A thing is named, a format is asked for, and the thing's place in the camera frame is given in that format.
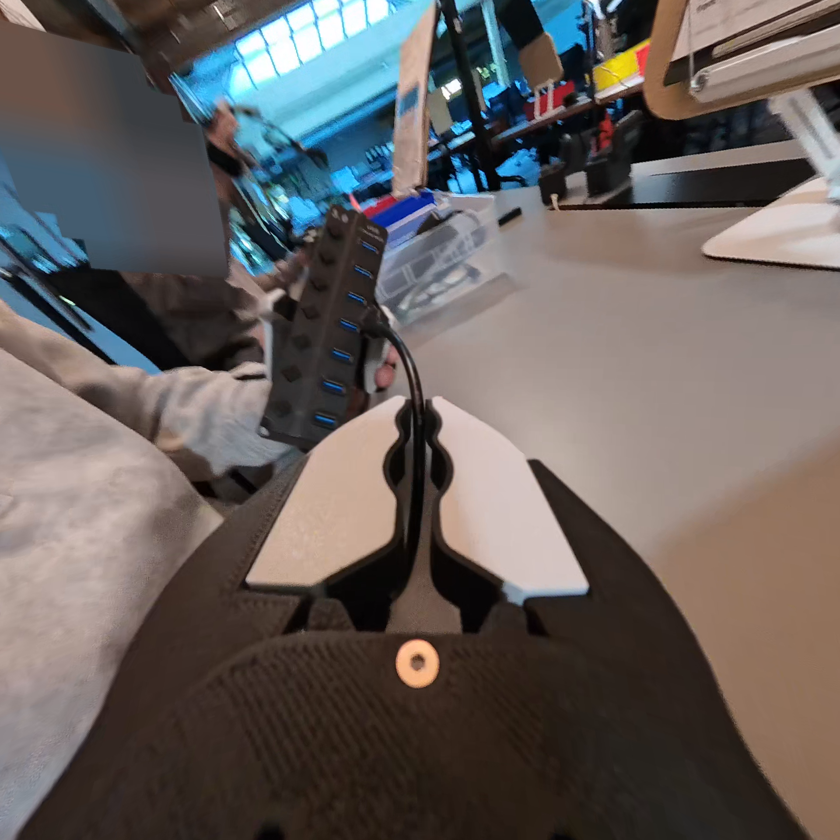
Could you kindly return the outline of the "black usb hub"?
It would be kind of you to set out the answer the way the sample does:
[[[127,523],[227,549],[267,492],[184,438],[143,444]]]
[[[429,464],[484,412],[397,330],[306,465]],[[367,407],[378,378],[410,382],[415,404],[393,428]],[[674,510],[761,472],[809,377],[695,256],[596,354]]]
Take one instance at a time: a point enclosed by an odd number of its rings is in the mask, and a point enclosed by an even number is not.
[[[306,281],[298,298],[289,296],[262,437],[307,452],[347,421],[386,241],[385,228],[360,211],[333,205],[326,213]]]

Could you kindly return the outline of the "skylight window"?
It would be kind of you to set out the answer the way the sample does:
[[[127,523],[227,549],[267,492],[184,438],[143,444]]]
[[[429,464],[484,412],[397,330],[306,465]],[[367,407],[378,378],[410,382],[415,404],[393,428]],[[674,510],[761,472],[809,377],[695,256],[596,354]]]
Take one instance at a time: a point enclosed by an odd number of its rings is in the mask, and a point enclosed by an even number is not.
[[[236,97],[298,70],[393,16],[404,2],[313,1],[281,14],[234,43],[227,93]]]

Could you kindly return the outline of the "grey sweatshirt sleeve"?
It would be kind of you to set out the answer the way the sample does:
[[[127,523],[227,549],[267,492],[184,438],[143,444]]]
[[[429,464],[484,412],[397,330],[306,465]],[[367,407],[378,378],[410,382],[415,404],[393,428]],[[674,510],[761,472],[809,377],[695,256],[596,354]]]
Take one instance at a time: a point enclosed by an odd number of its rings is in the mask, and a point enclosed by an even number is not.
[[[159,446],[163,375],[2,303],[2,838],[73,760],[151,604],[220,522]]]

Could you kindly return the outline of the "brown cardboard panel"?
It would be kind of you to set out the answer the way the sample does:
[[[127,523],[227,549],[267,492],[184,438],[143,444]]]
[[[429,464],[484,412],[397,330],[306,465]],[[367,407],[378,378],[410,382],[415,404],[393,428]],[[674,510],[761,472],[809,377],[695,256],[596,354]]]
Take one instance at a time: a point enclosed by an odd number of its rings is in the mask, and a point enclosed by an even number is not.
[[[392,157],[392,194],[399,200],[427,183],[427,94],[439,11],[431,2],[400,50]]]

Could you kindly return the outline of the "black charging dock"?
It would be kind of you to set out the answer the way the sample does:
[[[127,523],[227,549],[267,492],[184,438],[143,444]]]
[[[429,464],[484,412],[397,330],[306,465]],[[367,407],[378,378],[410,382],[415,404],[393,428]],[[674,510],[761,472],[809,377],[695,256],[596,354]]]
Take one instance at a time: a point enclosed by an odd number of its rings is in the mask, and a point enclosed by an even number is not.
[[[567,166],[563,161],[541,166],[539,192],[542,205],[557,211],[568,196]]]
[[[641,139],[645,116],[633,110],[617,122],[605,112],[598,124],[593,151],[584,166],[587,197],[595,200],[631,181],[633,157]]]

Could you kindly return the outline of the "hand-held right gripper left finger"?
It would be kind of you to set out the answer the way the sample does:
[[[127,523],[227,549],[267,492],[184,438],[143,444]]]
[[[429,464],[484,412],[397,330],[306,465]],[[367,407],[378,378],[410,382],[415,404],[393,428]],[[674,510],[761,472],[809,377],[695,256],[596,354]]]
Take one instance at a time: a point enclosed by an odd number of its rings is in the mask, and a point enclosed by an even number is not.
[[[248,588],[339,597],[400,583],[411,418],[410,402],[391,397],[309,453],[247,572]]]

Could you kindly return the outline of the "yellow plastic bin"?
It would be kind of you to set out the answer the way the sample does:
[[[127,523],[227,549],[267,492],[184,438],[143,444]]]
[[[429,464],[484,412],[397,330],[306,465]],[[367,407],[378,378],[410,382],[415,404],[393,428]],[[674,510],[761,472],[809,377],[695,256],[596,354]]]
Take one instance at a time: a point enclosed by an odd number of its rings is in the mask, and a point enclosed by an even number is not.
[[[613,89],[621,91],[644,82],[644,76],[637,73],[633,47],[595,66],[593,80],[598,97],[605,96]]]

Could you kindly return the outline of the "blue plastic bin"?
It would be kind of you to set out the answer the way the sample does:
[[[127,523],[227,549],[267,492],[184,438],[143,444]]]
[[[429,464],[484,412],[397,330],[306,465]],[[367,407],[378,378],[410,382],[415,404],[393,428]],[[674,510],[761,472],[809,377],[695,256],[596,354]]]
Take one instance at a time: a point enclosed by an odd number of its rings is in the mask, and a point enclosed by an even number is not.
[[[387,196],[372,208],[374,212],[371,221],[381,227],[392,228],[410,217],[425,213],[428,207],[435,209],[435,206],[435,193],[429,190],[415,192],[401,199]]]

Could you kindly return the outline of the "clipboard on white stand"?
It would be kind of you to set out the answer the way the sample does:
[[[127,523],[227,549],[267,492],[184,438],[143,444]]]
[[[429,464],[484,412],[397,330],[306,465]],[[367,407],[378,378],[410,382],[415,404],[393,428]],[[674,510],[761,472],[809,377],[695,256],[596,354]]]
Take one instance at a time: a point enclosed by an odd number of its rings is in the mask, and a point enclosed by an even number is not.
[[[710,259],[839,270],[839,138],[810,89],[770,100],[805,152],[815,178],[709,239]]]

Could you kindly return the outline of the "clear plastic container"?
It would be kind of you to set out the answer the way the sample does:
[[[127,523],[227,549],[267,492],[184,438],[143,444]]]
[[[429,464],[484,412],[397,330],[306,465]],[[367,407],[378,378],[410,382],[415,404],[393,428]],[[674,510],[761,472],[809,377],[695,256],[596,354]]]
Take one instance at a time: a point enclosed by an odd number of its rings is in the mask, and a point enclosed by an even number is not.
[[[402,325],[504,273],[494,193],[426,192],[431,202],[388,230],[375,299]]]

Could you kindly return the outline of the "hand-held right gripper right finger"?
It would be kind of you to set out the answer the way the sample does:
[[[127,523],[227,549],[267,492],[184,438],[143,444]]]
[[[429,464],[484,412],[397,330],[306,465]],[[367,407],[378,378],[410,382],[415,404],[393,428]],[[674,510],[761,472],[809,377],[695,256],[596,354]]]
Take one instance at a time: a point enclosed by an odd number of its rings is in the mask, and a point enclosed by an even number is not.
[[[444,555],[515,605],[586,595],[590,584],[525,455],[441,396],[429,409],[444,462],[435,533]]]

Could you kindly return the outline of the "printed clipboard paper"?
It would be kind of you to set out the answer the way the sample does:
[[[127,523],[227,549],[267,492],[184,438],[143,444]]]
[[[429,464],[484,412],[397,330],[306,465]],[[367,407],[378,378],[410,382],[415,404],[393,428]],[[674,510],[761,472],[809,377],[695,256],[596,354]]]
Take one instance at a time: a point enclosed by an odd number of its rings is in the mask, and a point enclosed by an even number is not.
[[[735,49],[838,11],[838,1],[689,1],[671,60],[716,49]]]

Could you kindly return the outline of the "person's left forearm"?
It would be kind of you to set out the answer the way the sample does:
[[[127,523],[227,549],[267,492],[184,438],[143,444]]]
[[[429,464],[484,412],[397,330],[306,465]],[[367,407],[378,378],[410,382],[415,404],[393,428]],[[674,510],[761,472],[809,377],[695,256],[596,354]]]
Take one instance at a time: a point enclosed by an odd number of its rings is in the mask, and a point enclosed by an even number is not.
[[[159,446],[193,478],[299,460],[298,449],[259,434],[270,389],[259,315],[273,293],[283,298],[303,279],[308,262],[300,249],[256,277],[235,260],[223,279],[122,274],[187,359],[163,374]]]

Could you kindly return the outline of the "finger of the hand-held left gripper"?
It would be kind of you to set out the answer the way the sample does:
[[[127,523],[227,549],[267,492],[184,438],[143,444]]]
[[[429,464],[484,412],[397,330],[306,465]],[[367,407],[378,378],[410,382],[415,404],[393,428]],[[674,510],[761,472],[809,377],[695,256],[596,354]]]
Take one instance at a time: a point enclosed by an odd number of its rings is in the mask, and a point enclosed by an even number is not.
[[[375,369],[382,360],[386,341],[366,341],[361,353],[360,388],[366,394],[377,393],[374,390],[373,378]]]
[[[266,295],[259,309],[259,324],[266,378],[272,382],[278,353],[283,351],[289,335],[289,296],[284,289],[274,289]]]

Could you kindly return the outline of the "black metal pole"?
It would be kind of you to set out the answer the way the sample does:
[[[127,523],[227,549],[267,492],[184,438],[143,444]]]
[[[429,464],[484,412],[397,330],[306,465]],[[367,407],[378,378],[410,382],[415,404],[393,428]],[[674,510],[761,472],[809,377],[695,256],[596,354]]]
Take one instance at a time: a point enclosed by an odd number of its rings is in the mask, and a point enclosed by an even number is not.
[[[490,136],[487,133],[485,120],[482,117],[482,111],[480,109],[476,82],[473,78],[472,68],[469,63],[469,53],[463,35],[461,17],[455,1],[440,1],[438,4],[454,53],[458,78],[461,81],[462,90],[465,95],[470,130],[474,134],[474,151],[472,153],[474,166],[472,169],[476,181],[476,188],[480,193],[497,193],[501,189],[501,179],[494,165]]]

